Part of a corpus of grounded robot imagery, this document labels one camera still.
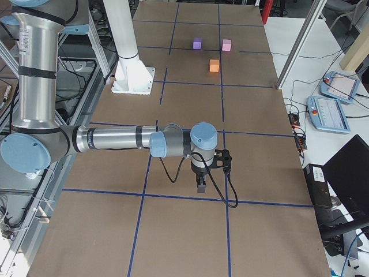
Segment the far blue teach pendant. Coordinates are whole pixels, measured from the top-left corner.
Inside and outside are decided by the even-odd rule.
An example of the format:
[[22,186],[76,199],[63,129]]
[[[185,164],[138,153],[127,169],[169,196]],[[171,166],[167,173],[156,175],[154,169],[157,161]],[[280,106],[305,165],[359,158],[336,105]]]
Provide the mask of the far blue teach pendant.
[[343,103],[351,104],[354,101],[358,87],[359,81],[356,78],[331,71],[324,76],[320,84],[320,93],[338,99]]

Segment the blue teach pendant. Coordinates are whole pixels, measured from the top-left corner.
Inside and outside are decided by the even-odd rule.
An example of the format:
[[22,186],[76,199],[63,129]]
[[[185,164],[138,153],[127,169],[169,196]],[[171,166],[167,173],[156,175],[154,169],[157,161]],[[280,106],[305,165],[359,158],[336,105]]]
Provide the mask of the blue teach pendant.
[[307,108],[311,122],[316,129],[343,134],[351,132],[338,99],[309,96]]
[[320,93],[338,99],[343,103],[351,104],[354,101],[358,87],[359,81],[356,78],[331,71],[324,76],[320,84]]

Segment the purple foam cube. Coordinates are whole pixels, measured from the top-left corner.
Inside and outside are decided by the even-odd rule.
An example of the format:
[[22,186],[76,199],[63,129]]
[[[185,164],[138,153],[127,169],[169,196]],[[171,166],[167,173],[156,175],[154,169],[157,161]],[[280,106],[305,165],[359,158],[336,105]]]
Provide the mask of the purple foam cube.
[[201,50],[202,49],[202,38],[194,38],[193,39],[193,49]]

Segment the near blue teach pendant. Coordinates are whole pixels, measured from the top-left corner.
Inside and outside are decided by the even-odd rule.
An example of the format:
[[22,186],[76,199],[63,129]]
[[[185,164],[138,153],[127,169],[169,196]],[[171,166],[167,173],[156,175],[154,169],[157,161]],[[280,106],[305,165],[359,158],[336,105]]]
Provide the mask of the near blue teach pendant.
[[343,134],[351,132],[338,99],[309,96],[307,108],[311,122],[316,129]]

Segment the grey aluminium profile post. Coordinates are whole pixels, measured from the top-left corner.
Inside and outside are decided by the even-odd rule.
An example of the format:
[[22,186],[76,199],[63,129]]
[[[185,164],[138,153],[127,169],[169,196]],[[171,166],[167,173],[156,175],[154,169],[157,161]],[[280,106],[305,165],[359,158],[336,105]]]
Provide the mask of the grey aluminium profile post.
[[276,88],[277,89],[281,89],[284,85],[284,83],[286,82],[289,74],[292,71],[292,68],[297,60],[297,58],[300,55],[300,52],[310,34],[310,32],[312,31],[312,28],[315,24],[315,22],[317,21],[317,19],[319,18],[319,15],[321,14],[323,8],[325,7],[327,3],[327,0],[319,0],[319,1],[314,1],[311,9],[308,12],[308,15],[306,17],[306,19],[304,20],[304,23],[300,29],[300,32],[293,44],[293,47],[289,53],[288,59],[281,71],[281,74],[277,80],[276,83]]

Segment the wooden beam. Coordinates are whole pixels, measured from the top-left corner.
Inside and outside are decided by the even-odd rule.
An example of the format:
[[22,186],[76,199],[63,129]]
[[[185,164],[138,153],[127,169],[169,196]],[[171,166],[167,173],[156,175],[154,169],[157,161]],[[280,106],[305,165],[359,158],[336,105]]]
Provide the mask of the wooden beam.
[[367,24],[341,60],[340,66],[342,70],[356,70],[368,55],[368,29],[369,26]]

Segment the black power strip left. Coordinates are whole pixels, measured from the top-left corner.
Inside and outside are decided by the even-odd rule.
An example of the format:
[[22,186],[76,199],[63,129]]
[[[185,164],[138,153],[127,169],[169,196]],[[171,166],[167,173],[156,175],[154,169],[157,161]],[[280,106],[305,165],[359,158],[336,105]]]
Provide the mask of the black power strip left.
[[300,117],[298,113],[289,113],[288,118],[292,128],[300,127]]

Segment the black control box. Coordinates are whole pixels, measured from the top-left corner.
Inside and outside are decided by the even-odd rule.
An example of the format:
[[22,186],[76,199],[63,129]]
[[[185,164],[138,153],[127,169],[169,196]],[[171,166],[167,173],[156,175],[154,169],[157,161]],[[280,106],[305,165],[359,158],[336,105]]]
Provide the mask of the black control box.
[[313,206],[331,209],[332,201],[330,198],[327,180],[323,174],[322,166],[317,164],[308,164],[303,171]]

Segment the pink foam cube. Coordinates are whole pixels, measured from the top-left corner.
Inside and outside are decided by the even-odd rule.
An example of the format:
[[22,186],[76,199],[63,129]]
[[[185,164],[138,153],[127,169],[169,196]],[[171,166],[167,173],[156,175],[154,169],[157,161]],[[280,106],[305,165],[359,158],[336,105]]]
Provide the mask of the pink foam cube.
[[230,39],[223,39],[222,41],[222,51],[231,51],[232,41]]

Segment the black power strip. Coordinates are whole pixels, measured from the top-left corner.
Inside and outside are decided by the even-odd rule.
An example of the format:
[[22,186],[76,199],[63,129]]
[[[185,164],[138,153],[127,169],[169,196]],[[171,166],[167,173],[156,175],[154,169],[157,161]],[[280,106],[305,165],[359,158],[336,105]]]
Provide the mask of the black power strip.
[[298,113],[289,113],[288,118],[292,128],[300,127],[300,117]]
[[306,136],[297,133],[294,135],[294,138],[298,151],[306,151],[307,150]]

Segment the orange foam cube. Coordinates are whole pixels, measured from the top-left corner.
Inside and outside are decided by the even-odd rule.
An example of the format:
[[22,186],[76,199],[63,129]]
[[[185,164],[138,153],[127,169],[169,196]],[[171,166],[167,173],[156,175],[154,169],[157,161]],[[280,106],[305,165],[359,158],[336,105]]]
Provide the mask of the orange foam cube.
[[219,59],[211,59],[209,61],[209,71],[217,73],[220,71],[220,60]]

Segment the black laptop monitor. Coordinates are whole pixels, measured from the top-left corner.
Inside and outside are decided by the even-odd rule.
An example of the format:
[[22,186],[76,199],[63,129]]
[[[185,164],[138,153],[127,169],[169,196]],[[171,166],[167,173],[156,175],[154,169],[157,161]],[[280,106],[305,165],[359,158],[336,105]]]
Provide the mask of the black laptop monitor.
[[323,174],[349,212],[368,215],[368,144],[358,134],[323,165]]

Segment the black power strip right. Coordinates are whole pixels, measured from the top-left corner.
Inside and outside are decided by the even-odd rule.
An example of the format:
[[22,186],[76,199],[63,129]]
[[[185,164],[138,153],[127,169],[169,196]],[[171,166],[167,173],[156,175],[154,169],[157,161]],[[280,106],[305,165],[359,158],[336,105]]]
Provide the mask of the black power strip right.
[[294,135],[294,138],[298,151],[306,151],[307,150],[306,136],[297,133]]

